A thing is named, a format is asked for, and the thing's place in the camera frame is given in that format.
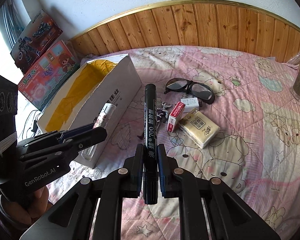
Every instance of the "red cigarette pack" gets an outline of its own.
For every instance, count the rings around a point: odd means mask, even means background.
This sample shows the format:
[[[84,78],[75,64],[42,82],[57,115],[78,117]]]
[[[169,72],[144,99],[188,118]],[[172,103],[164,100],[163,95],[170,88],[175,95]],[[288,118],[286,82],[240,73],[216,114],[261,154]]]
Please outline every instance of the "red cigarette pack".
[[[168,132],[174,132],[179,120],[182,117],[183,110],[185,109],[185,104],[182,102],[178,102],[176,106],[173,108],[172,112],[169,115],[168,119]]]

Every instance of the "bed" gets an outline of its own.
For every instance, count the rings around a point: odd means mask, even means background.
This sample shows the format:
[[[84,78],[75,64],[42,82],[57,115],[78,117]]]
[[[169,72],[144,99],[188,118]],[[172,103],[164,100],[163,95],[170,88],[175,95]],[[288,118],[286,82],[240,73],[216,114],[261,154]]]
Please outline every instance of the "bed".
[[[184,133],[161,125],[158,142],[195,176],[225,181],[283,240],[300,226],[300,102],[289,92],[300,51],[300,29],[270,12],[222,0],[175,0],[148,5],[96,24],[72,40],[82,55],[128,53],[142,88],[112,134],[95,169],[76,162],[50,185],[56,202],[82,177],[104,178],[133,156],[143,131],[144,87],[157,101],[183,77],[209,85],[216,96],[200,111],[221,127],[204,149]],[[124,199],[122,239],[179,239],[177,199],[145,205]]]
[[[183,77],[212,87],[216,100],[200,109],[221,127],[204,149],[184,133],[159,128],[158,142],[180,167],[200,178],[222,178],[281,239],[300,225],[300,103],[289,93],[295,67],[256,55],[219,48],[161,46],[128,53],[143,83],[95,169],[76,162],[49,185],[55,202],[83,176],[99,179],[133,156],[143,131],[144,86],[154,83],[157,101],[176,103],[182,93],[163,94],[166,82]],[[122,239],[178,239],[178,200],[159,198],[154,206],[125,199]]]

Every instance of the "toy box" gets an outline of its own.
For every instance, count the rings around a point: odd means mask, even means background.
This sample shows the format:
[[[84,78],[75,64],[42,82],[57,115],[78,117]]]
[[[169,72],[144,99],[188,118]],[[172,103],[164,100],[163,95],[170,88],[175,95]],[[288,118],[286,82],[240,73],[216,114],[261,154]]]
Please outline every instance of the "toy box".
[[[33,64],[18,84],[19,91],[39,110],[47,105],[80,65],[63,41]]]
[[[25,74],[61,33],[62,30],[42,10],[26,26],[11,51],[15,65]]]

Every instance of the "white cardboard box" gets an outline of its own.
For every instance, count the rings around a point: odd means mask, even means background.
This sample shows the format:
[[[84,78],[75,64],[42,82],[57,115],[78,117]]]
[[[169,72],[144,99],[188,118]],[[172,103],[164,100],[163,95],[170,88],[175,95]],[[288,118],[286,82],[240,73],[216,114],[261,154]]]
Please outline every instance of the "white cardboard box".
[[[90,168],[95,167],[95,164],[100,157],[106,143],[111,137],[115,127],[142,85],[139,75],[136,72],[128,54],[98,59],[106,59],[117,63],[117,65],[105,76],[105,78],[101,81],[101,83],[98,84],[96,88],[93,88],[92,91],[87,93],[87,95],[72,109],[72,113],[70,114],[68,120],[64,122],[60,128],[60,130],[72,130],[82,125],[93,123],[99,116],[99,113],[105,103],[112,103],[117,106],[106,127],[108,136],[104,142],[98,144],[92,160],[88,161],[80,154],[75,159],[76,162]],[[86,64],[83,65],[64,83],[49,106],[45,109],[43,115],[38,121],[38,126],[43,133],[48,132],[46,127],[51,119],[51,116],[53,115],[60,101],[66,97],[74,81],[80,75],[80,72],[85,66]]]

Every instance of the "human hand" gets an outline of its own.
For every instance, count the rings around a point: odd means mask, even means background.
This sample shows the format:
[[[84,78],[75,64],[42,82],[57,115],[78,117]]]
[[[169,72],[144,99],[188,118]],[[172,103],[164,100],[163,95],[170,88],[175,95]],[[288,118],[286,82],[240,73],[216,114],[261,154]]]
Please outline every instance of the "human hand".
[[[10,217],[26,225],[32,225],[52,206],[48,202],[48,188],[46,186],[34,192],[34,200],[27,210],[17,202],[8,201],[3,195],[1,203],[4,211]]]

